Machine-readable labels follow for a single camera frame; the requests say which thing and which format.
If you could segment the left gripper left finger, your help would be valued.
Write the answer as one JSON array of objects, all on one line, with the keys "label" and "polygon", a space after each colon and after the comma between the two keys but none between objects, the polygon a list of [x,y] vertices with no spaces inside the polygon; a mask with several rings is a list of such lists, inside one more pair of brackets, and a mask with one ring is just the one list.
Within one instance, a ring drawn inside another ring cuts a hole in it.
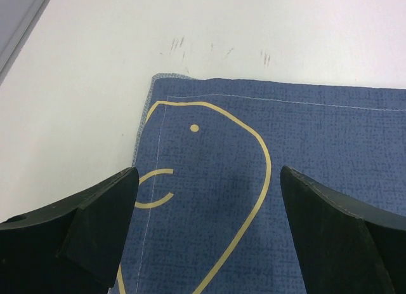
[{"label": "left gripper left finger", "polygon": [[136,168],[1,223],[1,293],[107,293],[139,185]]}]

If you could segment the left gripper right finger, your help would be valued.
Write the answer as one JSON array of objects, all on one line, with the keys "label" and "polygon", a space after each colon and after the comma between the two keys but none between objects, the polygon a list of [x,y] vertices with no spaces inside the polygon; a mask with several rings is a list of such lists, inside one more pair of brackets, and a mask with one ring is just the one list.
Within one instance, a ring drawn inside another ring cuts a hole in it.
[{"label": "left gripper right finger", "polygon": [[405,293],[405,217],[288,166],[280,186],[307,293]]}]

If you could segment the blue embroidered cloth placemat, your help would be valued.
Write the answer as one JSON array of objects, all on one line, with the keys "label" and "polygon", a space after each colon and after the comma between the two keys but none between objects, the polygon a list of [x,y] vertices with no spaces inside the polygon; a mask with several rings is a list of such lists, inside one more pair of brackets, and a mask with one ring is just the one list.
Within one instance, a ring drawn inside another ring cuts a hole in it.
[{"label": "blue embroidered cloth placemat", "polygon": [[284,166],[405,214],[405,92],[153,77],[113,293],[304,293]]}]

